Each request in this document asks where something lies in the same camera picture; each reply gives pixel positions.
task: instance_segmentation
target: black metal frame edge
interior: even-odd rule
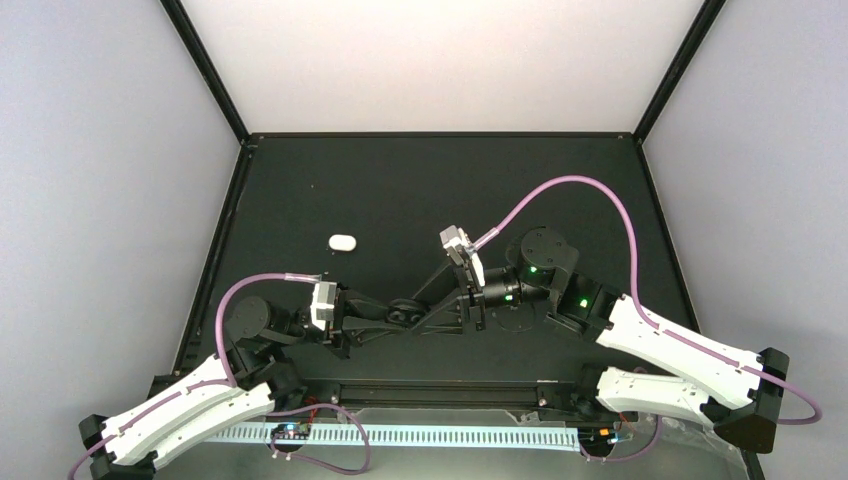
[[[633,137],[633,146],[636,147],[636,156],[639,157],[639,164],[642,167],[642,173],[645,175],[645,181],[648,183],[648,191],[651,194],[651,203],[657,211],[657,218],[660,221],[660,230],[665,240],[666,248],[671,255],[671,264],[674,268],[674,276],[677,278],[677,284],[680,285],[680,296],[683,298],[683,306],[686,308],[686,314],[692,319],[692,330],[701,333],[701,324],[698,323],[698,317],[695,316],[695,307],[692,305],[692,299],[689,297],[689,289],[686,287],[686,281],[683,279],[683,270],[680,268],[680,259],[677,257],[677,252],[674,250],[674,243],[671,240],[671,233],[668,230],[668,223],[665,221],[665,212],[663,212],[660,204],[660,197],[657,195],[657,187],[654,184],[654,177],[651,175],[651,168],[648,166],[648,159],[645,157],[645,151],[642,149],[642,144]]]
[[[192,25],[191,20],[188,18],[188,13],[185,11],[183,3],[180,0],[161,0],[161,2],[162,6],[165,7],[165,11],[168,12],[168,16],[171,18],[171,23],[174,24],[174,28],[180,34],[180,38],[183,39],[188,53],[194,59],[197,69],[200,70],[203,81],[206,82],[206,86],[209,87],[209,91],[212,92],[212,96],[218,102],[221,113],[224,114],[227,123],[233,129],[233,133],[239,143],[246,142],[250,136],[247,127],[245,127],[244,122],[241,120],[241,116],[238,110],[236,110],[236,105],[230,98],[230,94],[224,88],[224,82],[218,75],[218,71],[215,70],[215,65],[212,64],[212,59],[209,58],[203,42],[200,41],[197,30],[194,29],[194,25]]]
[[[432,138],[432,137],[556,137],[556,138],[625,138],[630,132],[259,132],[253,133],[258,139],[263,138]]]
[[[256,145],[248,142],[242,145],[236,160],[236,166],[233,170],[233,176],[230,179],[230,185],[227,188],[227,195],[224,197],[224,205],[221,208],[221,215],[218,217],[218,225],[215,227],[215,233],[212,236],[212,244],[209,248],[209,254],[206,256],[206,262],[203,265],[203,271],[200,274],[200,280],[197,285],[197,293],[194,296],[194,302],[191,304],[191,310],[188,314],[188,321],[183,332],[180,345],[177,350],[177,357],[174,361],[174,374],[178,375],[179,371],[185,364],[186,355],[193,355],[189,348],[191,339],[200,334],[200,329],[203,319],[206,316],[206,308],[209,306],[209,298],[212,296],[212,288],[215,284],[215,277],[218,273],[218,267],[221,264],[221,256],[224,247],[227,245],[227,237],[230,234],[230,229],[235,220],[235,213],[238,207],[238,202],[241,199],[241,194],[244,191],[245,183],[247,183],[247,173],[250,171],[250,165],[253,160],[253,150]]]
[[[766,475],[763,473],[763,467],[760,465],[760,459],[756,453],[751,453],[742,450],[742,461],[745,462],[745,469],[748,471],[750,480],[766,480]]]
[[[707,32],[721,11],[721,7],[724,6],[725,1],[705,0],[703,5],[701,5],[701,9],[695,16],[695,20],[689,27],[689,31],[686,32],[686,36],[677,49],[677,53],[674,55],[668,70],[666,70],[659,87],[657,87],[657,91],[654,92],[653,98],[648,103],[648,108],[645,109],[642,119],[639,120],[639,125],[633,131],[633,136],[636,137],[637,142],[643,143],[648,138],[651,128],[660,117],[663,108],[668,103],[668,99],[671,98],[671,94],[674,92],[674,88],[678,82],[680,82],[680,78],[683,77],[683,72],[686,71],[689,62],[695,57],[695,52],[698,51],[698,47],[701,45],[704,37],[707,36]]]

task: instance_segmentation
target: white ceiling panel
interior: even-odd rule
[[[700,0],[183,0],[251,132],[632,131]]]

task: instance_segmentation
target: cable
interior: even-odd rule
[[[218,311],[215,313],[215,348],[218,352],[218,358],[221,359],[221,364],[224,367],[224,374],[227,376],[227,381],[231,387],[235,387],[237,382],[235,376],[233,376],[233,370],[230,368],[230,362],[227,361],[227,348],[224,345],[224,312],[227,309],[227,304],[230,303],[236,292],[251,283],[261,282],[263,280],[318,283],[321,281],[321,278],[317,275],[302,275],[299,273],[260,273],[242,278],[227,290],[227,293],[221,298],[221,303],[218,304]]]
[[[315,405],[309,405],[309,406],[306,406],[306,407],[296,408],[294,410],[289,410],[287,412],[271,412],[266,416],[268,416],[268,417],[290,417],[292,415],[298,415],[298,414],[301,414],[301,413],[304,413],[304,412],[319,410],[319,409],[322,409],[322,408],[328,408],[330,410],[334,410],[336,412],[339,412],[342,415],[344,415],[345,417],[347,417],[348,420],[353,422],[353,424],[356,426],[356,429],[359,430],[359,433],[362,435],[362,441],[365,443],[365,462],[363,462],[362,466],[359,467],[357,470],[352,470],[352,469],[337,467],[336,465],[333,465],[331,463],[327,463],[323,460],[318,460],[317,458],[312,458],[312,457],[309,457],[309,456],[306,456],[306,455],[303,455],[303,454],[300,454],[300,453],[286,453],[285,454],[286,460],[289,460],[289,459],[292,459],[292,458],[294,458],[296,460],[302,460],[304,462],[311,463],[312,465],[317,465],[319,467],[324,467],[327,470],[330,470],[332,472],[339,473],[339,474],[342,474],[342,475],[359,475],[361,473],[365,473],[368,470],[368,467],[371,465],[371,443],[368,441],[368,433],[365,431],[365,427],[362,426],[362,424],[359,422],[359,420],[357,420],[357,418],[355,416],[353,416],[350,412],[348,412],[344,408],[339,407],[337,405],[330,404],[330,403],[316,403]],[[274,451],[275,457],[278,453],[285,453],[285,452],[281,452],[280,450],[277,449],[277,443],[276,443],[277,439],[279,437],[283,436],[283,435],[285,435],[285,433],[278,433],[278,434],[274,435],[274,437],[271,439],[271,449]]]
[[[223,386],[226,386],[226,387],[230,386],[229,382],[228,382],[227,380],[225,380],[225,379],[221,379],[221,380],[203,380],[202,382],[195,383],[194,385],[189,385],[189,386],[186,388],[186,390],[188,390],[188,392],[189,392],[189,393],[191,393],[191,392],[193,392],[194,390],[197,390],[198,388],[206,387],[206,386],[209,386],[209,385],[223,385]],[[135,415],[135,416],[134,416],[133,418],[131,418],[131,419],[130,419],[127,423],[125,423],[125,424],[121,425],[120,427],[118,427],[118,435],[122,435],[122,434],[123,434],[124,432],[126,432],[128,429],[132,428],[132,427],[133,427],[136,423],[138,423],[139,421],[141,421],[141,419],[142,419],[142,418],[144,418],[144,417],[146,417],[146,416],[150,415],[150,414],[151,414],[151,413],[153,413],[156,409],[158,409],[158,408],[162,407],[163,405],[167,404],[168,402],[170,402],[170,401],[172,401],[172,400],[175,400],[175,399],[179,398],[179,396],[180,396],[180,395],[182,395],[182,394],[183,394],[183,392],[182,392],[182,391],[174,392],[174,393],[172,393],[172,394],[170,394],[170,395],[168,395],[168,396],[166,396],[166,397],[162,398],[161,400],[157,401],[157,402],[156,402],[156,403],[154,403],[153,405],[151,405],[151,406],[149,406],[149,407],[145,408],[144,410],[142,410],[142,412],[141,412],[141,413],[139,413],[138,415]],[[71,470],[68,472],[68,480],[74,480],[74,477],[76,476],[77,471],[78,471],[78,470],[79,470],[79,468],[82,466],[82,464],[83,464],[83,463],[85,463],[85,459],[86,459],[86,458],[88,458],[88,457],[90,457],[90,456],[94,455],[94,452],[96,452],[96,451],[100,450],[101,448],[105,447],[107,443],[109,443],[109,442],[111,442],[112,440],[114,440],[115,438],[117,438],[117,437],[118,437],[118,435],[114,435],[114,434],[113,434],[113,435],[109,435],[109,436],[107,436],[107,437],[105,437],[105,438],[102,438],[99,442],[95,443],[95,444],[94,444],[91,448],[89,448],[88,450],[86,450],[86,452],[85,452],[85,453],[84,453],[84,454],[83,454],[83,455],[79,458],[79,460],[77,460],[77,461],[76,461],[76,463],[74,463],[74,465],[71,467]]]
[[[233,298],[233,295],[241,288],[250,285],[251,283],[259,282],[262,280],[285,280],[289,282],[303,282],[303,283],[318,283],[320,281],[320,277],[317,275],[303,275],[298,273],[262,273],[258,275],[252,275],[247,278],[243,278],[236,282],[235,285],[230,287],[229,290],[224,294],[224,297],[221,299],[221,303],[218,304],[218,311],[215,314],[215,347],[218,352],[218,358],[221,359],[221,365],[224,368],[224,374],[227,376],[225,379],[220,380],[204,380],[202,382],[196,383],[194,385],[190,385],[187,390],[188,392],[192,392],[195,389],[205,387],[208,385],[224,385],[227,387],[237,387],[237,382],[235,377],[233,376],[233,371],[230,368],[230,362],[227,361],[226,349],[224,347],[224,311],[227,308],[227,304]],[[163,405],[168,402],[178,398],[182,395],[182,392],[174,392],[171,395],[157,401],[153,405],[144,409],[141,413],[134,416],[129,422],[125,425],[122,425],[118,428],[119,433],[124,433],[127,429],[132,428],[133,425],[141,421],[144,417],[150,415]],[[106,446],[107,443],[112,441],[116,436],[110,435],[99,442],[97,442],[94,446],[89,448],[85,454],[80,457],[79,460],[71,467],[71,470],[68,472],[68,480],[74,480],[74,476],[76,475],[79,468],[85,463],[85,459],[94,454],[97,450]]]
[[[657,443],[659,443],[660,437],[662,437],[662,417],[657,415],[657,428],[656,428],[656,430],[654,430],[654,436],[651,437],[651,441],[648,442],[647,445],[642,447],[642,449],[639,450],[636,453],[632,453],[632,454],[627,455],[625,457],[618,457],[618,458],[593,457],[592,455],[589,455],[589,452],[587,452],[585,448],[583,448],[583,445],[580,445],[580,453],[582,453],[583,456],[586,457],[586,460],[589,461],[589,462],[591,462],[592,460],[600,461],[600,462],[603,462],[603,463],[627,462],[627,461],[630,461],[630,460],[635,460],[635,459],[645,455],[646,453],[650,452],[657,445]]]
[[[108,437],[101,439],[99,442],[95,443],[91,448],[86,450],[85,453],[79,458],[79,460],[74,463],[74,466],[71,467],[71,471],[68,472],[68,480],[74,480],[74,477],[77,474],[77,470],[79,470],[79,467],[81,467],[82,464],[85,463],[86,458],[94,455],[94,452],[106,446],[106,444],[111,442],[116,436],[117,435],[109,435]]]
[[[509,223],[515,218],[515,216],[518,215],[518,213],[521,212],[521,210],[524,209],[524,207],[526,207],[531,200],[536,198],[537,195],[554,185],[559,185],[560,183],[583,183],[586,185],[590,185],[603,192],[603,194],[610,199],[613,205],[615,205],[616,210],[618,210],[618,214],[621,216],[622,222],[624,222],[624,229],[627,231],[627,242],[630,247],[630,296],[631,298],[633,298],[633,305],[636,308],[636,312],[639,314],[640,317],[642,317],[642,320],[644,320],[645,323],[650,325],[655,330],[658,330],[660,327],[659,323],[651,320],[648,317],[647,313],[645,313],[645,310],[642,308],[642,302],[639,301],[639,285],[637,279],[639,264],[638,252],[636,248],[636,234],[633,231],[633,222],[630,219],[630,214],[627,213],[627,209],[624,207],[624,204],[621,202],[618,196],[616,196],[615,192],[613,192],[609,187],[599,182],[598,180],[595,180],[594,178],[585,177],[583,175],[565,175],[562,177],[552,178],[547,182],[542,183],[541,185],[536,187],[532,192],[528,193],[520,202],[518,202],[518,205],[516,205],[515,208],[513,208],[512,211],[509,212],[509,214],[501,221],[501,223],[499,223],[495,228],[486,232],[485,235],[483,235],[479,240],[477,240],[477,242],[475,242],[474,244],[475,249],[480,250],[481,248],[483,248],[484,245],[489,243],[489,241],[497,237],[501,233],[501,231],[506,228],[507,225],[509,225]],[[809,404],[810,407],[812,407],[813,409],[813,414],[807,418],[781,418],[777,420],[777,423],[781,425],[809,425],[811,423],[816,423],[821,420],[823,414],[818,402],[816,402],[809,394],[805,393],[797,386],[761,370],[756,370],[749,366],[742,365],[737,360],[733,360],[732,358],[722,355],[719,352],[709,349],[703,345],[699,345],[698,343],[684,338],[674,332],[664,330],[662,333],[665,333],[669,337],[674,338],[675,340],[680,341],[686,345],[689,345],[690,347],[699,350],[713,358],[721,360],[722,362],[736,369],[741,369],[745,372],[756,375],[767,382],[771,382],[781,388],[784,388],[794,393],[800,399],[807,402],[807,404]]]

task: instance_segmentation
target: black tabletop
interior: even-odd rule
[[[619,195],[636,229],[643,303],[693,328],[629,135],[265,136],[253,151],[209,307],[201,312],[199,358],[213,352],[215,306],[239,279],[262,272],[324,274],[379,300],[409,297],[444,259],[441,230],[457,225],[476,239],[530,190],[567,174],[594,177]],[[629,292],[623,224],[609,200],[585,185],[540,195],[483,249],[484,265],[505,265],[509,241],[538,225],[553,227],[580,251],[578,271]],[[333,234],[356,237],[356,249],[332,252],[327,241]],[[310,294],[309,286],[265,282],[235,300],[260,295],[294,309],[307,305]],[[307,379],[568,382],[584,363],[644,363],[562,334],[536,321],[541,315],[532,307],[499,315],[489,317],[483,332],[380,339],[346,361],[317,345],[287,352]],[[532,328],[515,333],[515,322]]]

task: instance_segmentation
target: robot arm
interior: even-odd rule
[[[299,406],[304,388],[283,354],[285,346],[323,344],[347,358],[352,346],[382,336],[482,330],[487,308],[528,302],[547,302],[547,318],[584,341],[627,352],[675,375],[590,369],[583,383],[604,409],[692,420],[740,448],[771,451],[783,392],[747,370],[785,379],[785,354],[723,345],[652,312],[646,313],[655,326],[648,325],[632,298],[576,273],[577,250],[546,227],[530,230],[509,246],[510,266],[490,270],[483,270],[462,229],[450,227],[441,240],[450,262],[412,299],[383,304],[340,284],[318,282],[308,313],[292,314],[259,297],[239,302],[225,324],[237,385],[230,385],[213,355],[138,407],[83,420],[86,447],[109,439],[92,455],[93,477],[151,479],[157,469],[220,430]]]
[[[476,257],[473,247],[465,249]],[[771,452],[783,391],[751,370],[785,379],[789,357],[775,349],[755,353],[724,345],[643,309],[650,325],[639,315],[633,298],[576,273],[577,258],[577,251],[556,232],[532,229],[508,248],[510,267],[486,270],[485,285],[462,288],[459,282],[460,311],[465,317],[472,311],[465,305],[482,311],[547,300],[548,319],[583,341],[629,353],[677,377],[608,368],[594,381],[598,404],[614,412],[642,411],[696,421],[740,448]],[[468,270],[468,258],[461,260],[454,259],[456,268]],[[475,321],[463,318],[463,323]]]

